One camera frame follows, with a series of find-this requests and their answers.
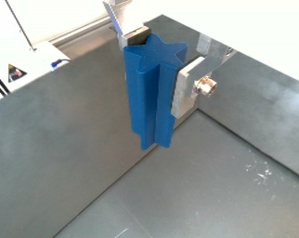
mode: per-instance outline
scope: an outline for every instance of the blue star-shaped prism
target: blue star-shaped prism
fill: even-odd
[[[132,130],[142,137],[143,150],[154,143],[171,144],[171,105],[187,48],[187,43],[166,43],[158,34],[150,35],[146,45],[124,48]]]

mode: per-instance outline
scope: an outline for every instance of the blue plastic block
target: blue plastic block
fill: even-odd
[[[187,43],[166,43],[158,34],[146,45],[124,48],[132,131],[142,137],[143,150],[154,143],[167,148],[171,144],[171,105],[187,48]]]

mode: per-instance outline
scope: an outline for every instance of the gray panel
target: gray panel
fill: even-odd
[[[114,41],[0,101],[0,238],[52,237],[146,155],[126,91]]]
[[[195,112],[171,149],[150,153],[58,238],[135,232],[139,238],[299,238],[299,177]]]
[[[299,174],[299,81],[242,54],[212,77],[200,109]]]

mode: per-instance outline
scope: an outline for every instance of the bolt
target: bolt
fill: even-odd
[[[195,82],[195,91],[199,94],[206,95],[210,97],[218,87],[218,82],[215,82],[210,76],[203,77],[199,81]]]
[[[230,47],[230,48],[227,49],[226,56],[230,56],[232,53],[234,53],[234,49]]]

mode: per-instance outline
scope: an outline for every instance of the gray table surface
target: gray table surface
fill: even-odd
[[[299,177],[202,112],[58,238],[299,238]]]

